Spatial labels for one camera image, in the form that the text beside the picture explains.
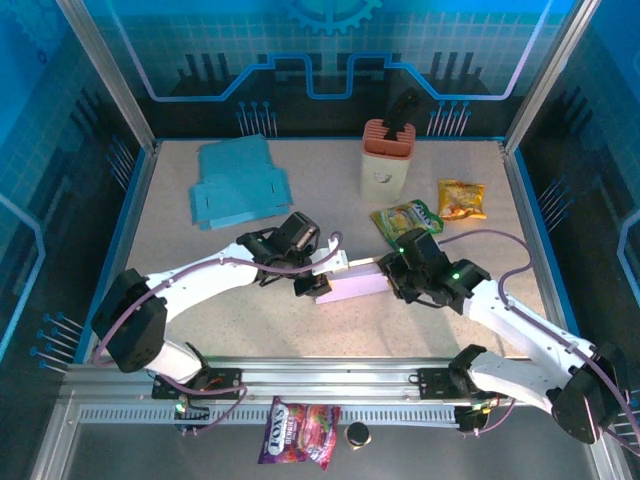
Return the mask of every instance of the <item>blue edge trim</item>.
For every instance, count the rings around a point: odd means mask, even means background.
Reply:
[[[547,229],[544,225],[544,220],[542,219],[542,212],[538,206],[536,194],[533,190],[533,184],[531,183],[531,177],[529,177],[529,172],[527,171],[527,167],[524,163],[524,157],[522,156],[519,148],[515,151],[515,157],[518,170],[520,171],[520,175],[522,175],[522,183],[524,183],[524,188],[527,193],[527,200],[529,201],[531,210],[533,211],[536,228],[540,233],[542,248],[547,256],[547,262],[549,263],[549,269],[551,270],[551,277],[553,278],[553,283],[556,287],[556,292],[558,293],[558,298],[560,300],[560,306],[562,307],[562,312],[564,313],[564,318],[567,323],[567,330],[569,330],[573,335],[580,336],[578,322],[576,322],[576,317],[573,314],[573,308],[571,308],[571,303],[569,302],[569,295],[567,294],[567,289],[564,285],[564,281],[562,280],[562,275],[560,274],[560,267],[558,266],[556,255],[553,253],[551,239],[549,238],[549,234],[547,233]]]
[[[338,138],[332,138],[332,140],[342,140],[342,139],[352,140],[353,138],[338,137]],[[290,140],[309,140],[309,138],[289,138],[289,139]],[[468,140],[503,140],[503,138],[502,137],[478,137],[478,138],[464,138],[460,140],[467,140],[467,141]],[[560,274],[560,268],[558,267],[556,256],[553,253],[553,248],[551,247],[551,240],[544,226],[542,213],[540,212],[540,208],[538,207],[538,202],[536,201],[535,192],[533,190],[533,184],[531,183],[531,178],[529,177],[529,173],[527,172],[527,169],[524,163],[524,158],[522,157],[522,153],[520,152],[520,149],[516,150],[515,157],[516,157],[518,169],[520,170],[520,174],[522,175],[522,180],[523,180],[525,191],[527,194],[527,200],[531,204],[531,209],[533,210],[533,217],[536,222],[536,228],[540,232],[542,247],[544,248],[545,254],[547,256],[547,261],[549,262],[549,268],[551,269],[553,283],[555,284],[556,291],[560,299],[560,305],[562,306],[562,310],[565,316],[565,321],[567,322],[567,329],[572,334],[579,336],[580,331],[578,329],[578,324],[576,322],[576,318],[573,314],[573,309],[571,308],[571,304],[569,302],[569,296],[567,294],[567,290],[562,280],[562,275]],[[145,161],[146,161],[146,155],[144,151],[141,151],[140,155],[138,156],[138,161],[136,162],[136,169],[133,172],[133,177],[130,183],[130,185],[133,188],[129,187],[127,195],[124,199],[122,210],[120,211],[118,222],[116,224],[113,237],[111,238],[111,244],[109,245],[107,257],[105,259],[104,266],[102,267],[102,272],[100,273],[100,278],[98,280],[96,292],[93,296],[93,300],[91,301],[89,314],[87,315],[87,321],[86,321],[84,330],[82,332],[82,336],[80,337],[80,342],[78,343],[78,349],[76,350],[76,354],[73,359],[74,363],[83,363],[87,348],[89,348],[89,342],[91,340],[91,327],[88,324],[89,319],[92,318],[93,315],[95,314],[96,310],[98,309],[98,306],[100,305],[100,302],[102,301],[102,298],[104,297],[104,294],[107,291],[108,282],[113,273],[114,264],[117,260],[116,253],[118,251],[120,242],[123,239],[122,237],[124,234],[125,226],[127,224],[127,218],[132,211],[133,200],[137,193],[138,183],[141,180],[142,171],[145,167],[144,165]]]
[[[98,279],[98,285],[96,286],[96,291],[93,295],[93,300],[91,301],[91,305],[89,307],[89,313],[87,314],[87,319],[85,321],[85,326],[82,331],[82,335],[80,336],[80,341],[78,342],[78,348],[76,349],[75,356],[73,357],[73,363],[84,363],[84,357],[87,349],[89,348],[89,342],[91,341],[91,326],[89,325],[89,320],[93,318],[93,315],[96,313],[96,310],[100,306],[100,302],[102,302],[102,298],[106,294],[109,285],[112,281],[111,277],[114,273],[114,269],[118,260],[120,260],[118,255],[118,250],[120,244],[123,241],[127,241],[125,238],[126,232],[125,228],[129,227],[127,225],[129,215],[134,212],[135,205],[134,199],[140,193],[138,191],[138,187],[140,181],[143,180],[142,173],[147,170],[147,161],[149,157],[146,152],[141,149],[138,155],[138,159],[136,161],[136,167],[133,171],[133,175],[131,177],[131,182],[129,183],[129,189],[127,190],[127,194],[124,197],[124,202],[122,203],[122,209],[120,210],[120,215],[118,216],[118,221],[116,223],[116,228],[113,232],[113,236],[111,237],[111,243],[109,244],[109,250],[107,251],[107,256],[104,261],[104,265],[102,266],[102,271],[100,272],[100,278]],[[153,173],[153,168],[150,169],[149,175]]]
[[[229,140],[228,137],[194,137],[194,138],[169,138],[158,137],[158,142],[165,142],[171,140],[179,140],[181,142],[202,142],[203,140]],[[268,141],[278,140],[362,140],[362,135],[353,137],[268,137]],[[416,137],[418,142],[422,141],[436,141],[436,142],[488,142],[495,140],[496,142],[504,142],[504,137]]]

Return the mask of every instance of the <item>cable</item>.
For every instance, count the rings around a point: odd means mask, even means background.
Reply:
[[[424,305],[425,307],[429,307],[429,308],[442,308],[444,307],[444,305],[438,305],[437,303],[431,303],[431,302],[425,302],[424,300],[420,300],[419,298],[416,298],[414,300],[414,302],[420,304],[420,305]]]
[[[111,326],[109,331],[102,338],[102,341],[98,344],[98,347],[95,349],[95,352],[93,354],[93,364],[96,367],[108,366],[109,363],[102,362],[100,360],[100,357],[102,356],[102,354],[104,353],[105,349],[107,348],[107,345],[109,344],[109,342],[111,341],[111,339],[113,338],[115,333],[118,331],[118,329],[122,326],[122,324],[129,319],[129,317],[133,314],[133,312],[136,311],[136,309],[140,305],[142,305],[144,302],[149,300],[155,294],[161,292],[165,288],[170,287],[173,283],[175,283],[178,280],[186,277],[187,275],[189,275],[189,274],[191,274],[193,272],[197,272],[198,270],[201,270],[203,268],[211,267],[211,266],[214,266],[214,265],[225,265],[225,264],[228,264],[228,263],[234,263],[236,265],[246,265],[248,267],[256,267],[259,270],[263,270],[263,271],[269,272],[269,273],[278,273],[280,275],[291,275],[291,274],[294,274],[294,273],[308,272],[308,271],[313,270],[314,268],[319,267],[320,265],[326,263],[327,261],[329,261],[331,258],[333,258],[335,255],[338,254],[338,252],[340,250],[340,245],[342,244],[342,240],[343,240],[342,233],[333,232],[331,234],[331,237],[334,238],[335,240],[337,240],[338,243],[337,243],[336,247],[333,250],[331,250],[331,252],[329,252],[329,254],[326,257],[318,260],[315,263],[312,263],[310,265],[306,265],[304,267],[297,267],[297,268],[271,267],[271,266],[267,266],[267,265],[260,265],[259,263],[255,263],[255,262],[252,262],[252,261],[249,261],[249,260],[242,260],[242,259],[239,259],[239,258],[218,257],[218,258],[212,258],[211,260],[206,260],[204,262],[196,263],[195,265],[191,265],[190,267],[187,267],[184,270],[181,270],[180,272],[178,272],[175,275],[167,278],[166,280],[163,280],[161,283],[159,283],[158,285],[153,287],[151,290],[149,290],[147,293],[145,293],[140,298],[138,298],[135,302],[133,302],[131,305],[129,305],[129,307],[124,312],[122,312],[120,317],[118,317],[118,319],[114,322],[114,324]]]
[[[494,408],[498,408],[499,405],[500,405],[500,397],[498,397],[498,404]],[[462,433],[462,437],[463,438],[467,438],[467,437],[470,437],[472,435],[474,437],[479,437],[482,434],[485,434],[487,432],[490,432],[491,430],[494,430],[494,429],[498,428],[500,425],[502,425],[505,422],[505,420],[509,417],[509,415],[511,415],[511,413],[513,412],[513,409],[515,408],[515,406],[516,406],[516,399],[513,398],[513,399],[511,399],[511,403],[509,404],[509,407],[507,408],[507,411],[504,412],[504,415],[502,415],[500,417],[500,419],[496,423],[494,423],[493,425],[489,426],[488,425],[489,424],[489,418],[490,418],[491,412],[493,411],[493,409],[491,409],[489,411],[489,413],[487,414],[487,424],[484,426],[484,428],[476,430],[473,433],[464,433],[463,432]]]
[[[331,258],[333,258],[334,256],[336,256],[338,254],[338,252],[340,251],[340,246],[342,245],[342,241],[343,241],[342,233],[338,232],[338,231],[333,232],[331,234],[331,238],[336,240],[336,242],[337,242],[335,248],[333,250],[331,250],[329,252],[329,254],[327,256],[325,256],[324,258],[322,258],[322,259],[318,260],[317,262],[312,263],[310,265],[306,265],[304,267],[278,268],[278,267],[260,265],[259,263],[251,262],[251,261],[248,261],[248,260],[242,260],[242,259],[239,259],[239,258],[233,258],[233,257],[222,258],[222,257],[218,257],[218,258],[214,258],[214,259],[211,259],[211,260],[206,260],[204,262],[197,263],[197,264],[192,265],[192,266],[190,266],[188,268],[185,268],[184,270],[176,273],[175,275],[169,277],[168,279],[166,279],[163,282],[161,282],[159,285],[157,285],[154,288],[152,288],[151,290],[149,290],[147,293],[145,293],[140,298],[138,298],[135,302],[133,302],[124,312],[122,312],[120,317],[118,317],[118,319],[114,322],[114,324],[111,326],[109,331],[102,338],[102,340],[98,344],[98,347],[94,350],[93,364],[96,367],[106,367],[106,366],[113,365],[113,363],[114,363],[113,361],[103,362],[103,361],[101,361],[100,357],[104,353],[105,349],[107,348],[107,345],[109,344],[109,342],[111,341],[111,339],[113,338],[115,333],[118,331],[118,329],[122,326],[122,324],[124,324],[124,322],[126,322],[129,319],[129,317],[133,314],[133,312],[136,311],[136,309],[138,307],[140,307],[140,305],[142,305],[144,302],[146,302],[149,298],[151,298],[152,296],[154,296],[158,292],[164,290],[165,288],[169,288],[173,283],[177,282],[181,278],[184,278],[187,275],[189,275],[189,274],[191,274],[193,272],[196,272],[198,270],[201,270],[203,268],[206,268],[206,267],[210,267],[210,266],[213,266],[213,265],[223,265],[223,264],[227,264],[227,263],[234,263],[236,265],[246,265],[246,266],[250,266],[250,267],[256,267],[259,270],[263,270],[265,272],[270,272],[270,273],[277,273],[277,274],[280,274],[280,275],[290,275],[290,274],[295,274],[295,273],[308,272],[308,271],[313,270],[314,268],[326,263],[327,261],[329,261]],[[239,385],[238,387],[223,388],[223,389],[219,389],[219,390],[210,390],[210,391],[202,392],[200,390],[194,390],[194,389],[191,389],[191,388],[187,388],[184,385],[179,384],[178,382],[174,381],[172,378],[169,378],[169,377],[167,377],[165,375],[160,375],[160,376],[162,377],[162,379],[164,381],[166,381],[169,385],[173,386],[173,388],[175,388],[176,390],[179,390],[179,391],[181,391],[183,393],[187,393],[187,394],[190,394],[190,395],[207,396],[208,397],[208,396],[222,395],[224,393],[241,392],[240,396],[238,397],[238,400],[231,407],[229,407],[229,409],[226,412],[224,412],[219,418],[217,418],[214,422],[210,423],[209,425],[207,425],[205,427],[191,430],[190,432],[193,435],[197,435],[197,432],[202,432],[202,431],[206,431],[206,430],[208,430],[210,428],[213,428],[214,426],[218,425],[220,422],[224,421],[226,418],[229,417],[229,415],[231,415],[231,413],[233,413],[233,411],[236,408],[238,408],[238,405],[240,405],[242,403],[242,401],[245,399],[245,397],[247,396],[247,387],[245,385]]]
[[[503,232],[501,230],[483,228],[483,229],[479,229],[479,230],[473,230],[471,232],[465,232],[465,233],[462,233],[460,235],[456,235],[456,236],[451,237],[451,238],[447,238],[447,239],[442,240],[441,242],[439,242],[439,244],[440,245],[444,245],[444,244],[447,244],[449,242],[453,242],[455,240],[458,240],[460,238],[464,238],[464,237],[467,237],[469,235],[474,235],[474,234],[478,234],[478,233],[493,233],[493,234],[497,234],[497,235],[500,235],[500,236],[503,236],[503,237],[507,237],[507,238],[510,238],[511,240],[514,240],[515,242],[519,243],[520,245],[522,245],[525,248],[525,250],[529,254],[529,262],[527,263],[527,265],[508,271],[507,273],[502,275],[502,277],[500,277],[500,280],[498,281],[498,294],[500,295],[500,299],[502,300],[502,303],[504,303],[504,305],[506,307],[509,307],[513,312],[515,312],[524,321],[526,321],[530,325],[538,328],[540,331],[542,331],[547,336],[549,336],[552,339],[554,339],[556,342],[558,342],[563,347],[570,348],[571,349],[570,351],[574,355],[576,355],[580,360],[582,360],[589,367],[591,367],[591,369],[596,373],[596,375],[598,375],[598,377],[600,377],[600,379],[604,382],[604,384],[607,386],[607,388],[609,388],[609,390],[611,390],[611,393],[613,394],[613,396],[615,397],[617,402],[620,404],[620,407],[621,407],[623,413],[625,414],[625,416],[627,417],[627,420],[629,421],[629,424],[631,425],[633,433],[636,436],[636,440],[640,444],[640,425],[638,425],[638,423],[636,422],[636,419],[633,416],[633,412],[631,411],[631,408],[629,407],[628,402],[625,401],[625,398],[620,393],[620,390],[611,381],[611,379],[605,373],[605,371],[602,370],[602,368],[596,362],[594,362],[591,359],[590,356],[585,355],[580,349],[574,348],[573,344],[571,342],[569,342],[568,340],[563,338],[561,335],[558,335],[556,332],[554,332],[553,330],[551,330],[547,326],[537,322],[528,313],[523,312],[522,310],[520,310],[515,305],[509,303],[509,299],[507,298],[506,293],[505,293],[505,289],[504,289],[504,285],[505,285],[506,281],[510,277],[512,277],[514,275],[517,275],[518,273],[524,272],[525,270],[528,270],[531,267],[531,253],[529,252],[527,244],[523,240],[521,240],[520,238],[516,237],[515,235],[512,235],[512,234],[507,233],[507,232]],[[510,413],[511,413],[510,411],[507,411],[505,416],[500,419],[501,420],[500,423],[502,423],[506,419],[507,415],[510,414]],[[609,428],[605,428],[603,430],[606,433],[608,433],[609,435],[611,435],[611,437],[613,437],[615,440],[617,440],[622,447],[624,447],[627,450],[629,450],[632,454],[640,457],[640,449],[638,447],[634,447],[627,440],[623,439],[620,435],[618,435],[617,433],[613,432]]]

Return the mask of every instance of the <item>metal frame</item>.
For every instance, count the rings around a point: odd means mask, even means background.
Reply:
[[[93,318],[100,306],[100,302],[102,302],[104,295],[107,293],[109,285],[111,285],[115,276],[127,266],[127,258],[133,245],[140,215],[142,214],[142,207],[147,197],[161,147],[162,144],[159,144],[151,154],[141,152],[141,158],[136,161],[136,167],[122,210],[118,216],[118,223],[109,244],[107,257],[100,272],[100,278],[89,306],[87,318]],[[96,338],[90,328],[84,329],[74,355],[74,363],[86,363],[89,361],[89,356],[96,345]]]
[[[243,405],[250,412],[255,412],[256,406],[267,407],[273,396],[278,395],[287,401],[346,405],[353,418],[359,418],[360,415],[360,418],[366,418],[369,423],[432,423],[432,426],[437,424],[452,428],[455,425],[451,423],[450,410],[454,406],[469,405],[469,401],[420,400],[418,387],[409,383],[409,375],[418,368],[446,368],[448,363],[448,360],[432,358],[226,357],[216,358],[211,365],[243,370],[243,383],[250,392]],[[81,423],[97,423],[96,415],[87,414],[88,410],[107,412],[106,421],[100,423],[180,423],[171,422],[159,410],[162,407],[173,408],[174,401],[151,398],[153,381],[145,372],[124,375],[116,367],[97,369],[91,365],[72,365],[63,380],[31,479],[63,478],[71,457],[77,426]],[[216,408],[222,406],[219,409],[222,411],[233,400],[199,400],[199,404],[203,403]],[[136,414],[141,408],[158,413]],[[414,413],[403,415],[407,409]],[[385,418],[376,417],[376,411],[382,411]],[[368,412],[373,412],[375,418],[370,419]],[[437,414],[437,421],[434,421],[434,412]],[[259,416],[240,420],[245,424],[264,423]]]
[[[56,0],[138,143],[153,153],[156,139],[82,0]]]
[[[567,22],[567,27],[560,37],[551,58],[546,67],[541,69],[541,74],[529,90],[515,119],[511,123],[511,127],[509,127],[509,131],[505,137],[507,140],[506,151],[508,153],[513,154],[518,148],[518,145],[520,145],[529,126],[551,91],[551,87],[553,87],[558,76],[567,65],[569,56],[587,29],[591,17],[593,17],[593,14],[600,5],[600,1],[601,0],[583,0],[573,8],[569,16],[570,20]]]
[[[136,138],[145,150],[153,152],[156,139],[82,0],[57,0],[57,3]],[[509,129],[503,152],[505,169],[525,238],[531,247],[547,316],[564,328],[566,319],[560,298],[553,283],[549,260],[536,228],[524,180],[514,154],[599,3],[600,0],[584,0],[574,9],[565,34],[550,58],[546,70],[540,75]],[[123,250],[124,247],[118,248],[119,255],[124,257],[126,253]],[[443,368],[447,364],[448,360],[415,358],[223,358],[214,362],[214,365],[219,367],[232,366],[243,369],[244,382],[250,388],[250,395],[245,404],[250,409],[264,409],[274,395],[300,402],[340,403],[354,408],[442,407],[442,401],[420,401],[417,388],[408,383],[408,375],[414,373],[417,368]],[[71,366],[65,376],[31,478],[62,478],[68,466],[78,424],[95,423],[95,415],[87,414],[87,409],[93,409],[95,412],[117,408],[120,412],[126,412],[171,406],[172,402],[150,398],[152,382],[153,380],[144,373],[123,375],[116,369],[97,371],[86,365]],[[225,408],[229,403],[230,401],[220,400],[212,404]],[[468,402],[446,403],[449,406],[456,404],[468,405]],[[115,418],[112,423],[120,421],[128,424],[167,423],[167,418],[139,418],[134,415],[127,421]],[[610,439],[604,439],[592,446],[591,452],[600,478],[631,478],[621,448]]]

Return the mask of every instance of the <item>tan container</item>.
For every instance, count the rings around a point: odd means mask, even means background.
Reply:
[[[385,140],[381,119],[369,120],[362,136],[360,196],[376,203],[396,203],[402,196],[416,144],[416,129],[407,123],[397,140]]]

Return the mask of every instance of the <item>green snack bag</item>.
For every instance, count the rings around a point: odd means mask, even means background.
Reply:
[[[393,248],[396,240],[414,228],[424,228],[429,233],[440,233],[444,222],[421,200],[413,200],[393,208],[385,208],[371,214],[382,235]]]

